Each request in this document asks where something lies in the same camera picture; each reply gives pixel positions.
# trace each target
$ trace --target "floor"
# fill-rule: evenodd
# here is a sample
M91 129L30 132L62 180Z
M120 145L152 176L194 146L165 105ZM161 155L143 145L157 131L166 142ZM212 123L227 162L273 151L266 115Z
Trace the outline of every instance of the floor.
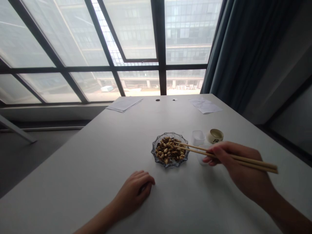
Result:
M0 198L65 144L79 130L29 132L29 144L14 133L0 133Z

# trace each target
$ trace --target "glass facade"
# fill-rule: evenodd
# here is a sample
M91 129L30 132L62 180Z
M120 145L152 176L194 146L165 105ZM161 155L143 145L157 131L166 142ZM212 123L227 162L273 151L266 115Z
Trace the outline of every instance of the glass facade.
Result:
M221 0L165 0L167 64L208 63Z
M71 75L89 101L114 101L120 97L111 71L71 72Z
M126 59L156 59L150 0L104 0Z
M80 102L60 73L20 74L47 102Z
M119 71L126 96L160 95L158 71Z
M199 94L206 69L167 71L167 95Z
M91 11L89 12L86 5L88 2L21 1L64 67L109 65L91 19ZM104 4L109 15L112 15L110 18L126 58L155 58L156 45L150 0L105 0ZM221 5L221 0L164 0L166 64L186 66L183 67L186 70L166 72L167 95L200 92L206 70L191 70L189 65L208 63ZM114 66L158 66L158 62L124 62L98 1L91 0L90 6L93 6ZM0 7L1 59L10 67L16 68L55 67L27 28L29 25L23 22L23 16L20 15L20 18L14 10L16 6L5 0L1 1ZM111 71L71 72L71 69L73 68L69 69L69 73L87 101L114 101L120 97L117 87L119 81L116 82ZM60 72L19 76L46 102L81 102ZM118 76L126 96L160 95L158 70L118 71ZM1 75L0 79L3 84L0 99L4 103L39 102L14 76L5 74ZM20 84L17 85L20 96L12 95L12 86L15 83Z
M146 65L158 65L157 62L131 62L131 63L125 63L124 60L121 57L121 54L119 52L119 49L116 45L115 39L113 38L111 31L107 25L107 22L105 20L105 17L101 11L101 8L98 4L97 0L92 0L92 4L95 10L95 13L97 15L97 19L101 25L101 29L108 47L108 50L110 51L111 58L113 60L113 63L115 66L146 66ZM134 31L133 34L137 38L137 31Z
M14 68L55 67L8 0L0 1L0 56Z

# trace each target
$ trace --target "wall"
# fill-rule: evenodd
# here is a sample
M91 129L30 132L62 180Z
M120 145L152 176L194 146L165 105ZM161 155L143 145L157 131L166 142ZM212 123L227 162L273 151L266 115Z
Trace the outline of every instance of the wall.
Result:
M0 115L10 121L65 121L92 120L101 113L108 103L87 105L14 107L0 109Z
M293 102L270 128L312 155L312 86Z
M303 3L243 116L264 124L312 74L312 1Z

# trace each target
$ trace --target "window frame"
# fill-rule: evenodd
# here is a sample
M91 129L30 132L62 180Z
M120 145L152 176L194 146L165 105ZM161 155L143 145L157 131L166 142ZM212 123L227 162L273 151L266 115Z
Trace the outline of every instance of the window frame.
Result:
M52 60L56 67L37 67L37 68L12 68L8 64L6 64L0 58L0 74L11 74L13 75L27 90L29 90L41 103L35 104L6 104L2 100L0 100L0 107L16 107L16 106L53 106L53 105L79 105L79 104L89 104L89 103L109 103L113 101L89 101L86 95L83 93L82 89L76 83L75 79L70 74L71 72L112 72L114 79L116 81L118 90L122 97L125 97L125 92L122 87L119 75L117 72L119 71L152 71L158 70L159 72L159 83L160 83L160 94L167 95L167 78L166 71L167 70L199 70L199 69L207 69L208 63L204 64L178 64L178 65L167 65L166 64L166 43L165 43L165 3L164 0L151 0L152 7L152 17L153 17L153 25L154 25L154 36L155 36L155 46L156 46L156 55L158 65L142 65L142 66L115 66L109 52L108 46L106 44L100 23L98 21L95 9L92 5L91 0L85 0L85 4L88 8L89 14L91 16L92 22L96 29L97 35L103 47L105 56L109 63L109 66L80 66L80 67L66 67L61 59L58 57L57 53L54 51L53 47L50 45L44 34L41 32L40 28L36 24L35 20L32 18L30 13L28 12L26 6L20 0L8 0L9 3L13 6L14 10L17 12L19 17L23 20L25 25L34 35L35 39L41 45L43 50L46 52L48 57ZM220 19L224 12L224 8L227 0L223 0L221 5L221 10L219 14L219 19L214 35L214 39L212 42L213 49L216 34L219 29ZM115 39L116 45L120 51L120 54L123 58L124 62L155 62L155 59L126 59L124 57L124 53L116 36L116 33L112 27L111 21L109 19L108 13L105 9L103 0L98 0L98 4L103 12L103 15L107 21L107 24L111 30L111 33ZM81 102L62 102L62 103L47 103L46 100L40 96L38 92L32 89L19 74L21 73L61 73L65 78L69 86L73 89L75 94L81 100Z

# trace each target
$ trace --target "white paper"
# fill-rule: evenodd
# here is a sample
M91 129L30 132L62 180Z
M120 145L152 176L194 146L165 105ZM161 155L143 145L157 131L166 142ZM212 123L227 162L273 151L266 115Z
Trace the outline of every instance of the white paper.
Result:
M143 98L141 97L126 97L115 101L106 109L118 111L124 113L126 110L130 109L132 106L138 104Z
M222 110L220 107L213 104L211 101L208 101L203 98L189 99L189 101L193 104L193 106L195 106L203 114L217 112L217 111Z

